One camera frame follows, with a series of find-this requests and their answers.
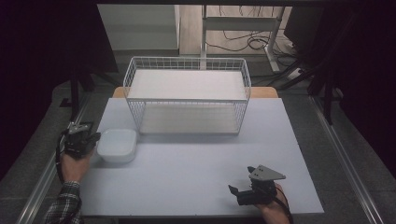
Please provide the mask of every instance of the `black curtain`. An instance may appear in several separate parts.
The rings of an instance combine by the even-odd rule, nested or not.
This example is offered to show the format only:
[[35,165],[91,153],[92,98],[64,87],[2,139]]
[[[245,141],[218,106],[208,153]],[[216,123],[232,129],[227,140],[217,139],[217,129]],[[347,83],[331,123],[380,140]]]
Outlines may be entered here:
[[96,4],[3,2],[0,29],[2,178],[72,69],[118,69]]
[[341,107],[396,176],[396,4],[368,0],[339,53]]

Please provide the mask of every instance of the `white bowl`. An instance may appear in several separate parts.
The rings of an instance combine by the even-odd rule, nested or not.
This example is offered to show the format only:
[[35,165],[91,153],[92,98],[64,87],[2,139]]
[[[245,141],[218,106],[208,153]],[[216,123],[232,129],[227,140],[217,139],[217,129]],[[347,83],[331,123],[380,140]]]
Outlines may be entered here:
[[134,159],[136,132],[131,129],[107,129],[101,135],[97,152],[108,162],[130,162]]

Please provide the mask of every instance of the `person's hand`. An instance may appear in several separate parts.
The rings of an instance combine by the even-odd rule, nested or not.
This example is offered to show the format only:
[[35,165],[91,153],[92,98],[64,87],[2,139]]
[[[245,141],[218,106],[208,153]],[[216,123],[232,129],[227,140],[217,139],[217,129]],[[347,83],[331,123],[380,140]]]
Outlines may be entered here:
[[[280,192],[280,190],[283,192],[282,187],[276,183],[276,197],[282,203],[288,205],[284,194]],[[282,207],[278,203],[271,202],[269,204],[256,204],[255,206],[260,209],[262,217],[267,224],[289,224],[289,219],[286,216],[285,211],[283,211]]]
[[62,155],[62,174],[64,175],[64,181],[81,181],[82,177],[87,173],[90,168],[90,154],[86,155],[84,158],[75,160],[73,157],[63,154]]

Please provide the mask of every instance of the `white wire basket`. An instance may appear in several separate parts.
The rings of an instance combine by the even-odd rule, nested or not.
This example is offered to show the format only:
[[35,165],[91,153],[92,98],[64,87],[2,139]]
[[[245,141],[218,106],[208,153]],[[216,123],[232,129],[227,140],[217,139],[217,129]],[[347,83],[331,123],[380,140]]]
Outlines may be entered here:
[[133,57],[123,87],[141,133],[239,134],[251,83],[244,59]]

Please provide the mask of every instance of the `white board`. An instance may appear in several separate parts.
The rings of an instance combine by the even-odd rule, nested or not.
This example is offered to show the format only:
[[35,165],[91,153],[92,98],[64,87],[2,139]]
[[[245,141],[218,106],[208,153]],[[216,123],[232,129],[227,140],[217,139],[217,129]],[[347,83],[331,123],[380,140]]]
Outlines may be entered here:
[[[135,128],[125,99],[109,99],[99,126]],[[286,176],[276,181],[293,214],[323,213],[281,99],[251,99],[239,135],[141,135],[126,164],[92,156],[81,182],[82,214],[113,217],[259,216],[239,206],[228,185],[249,189],[248,166]]]

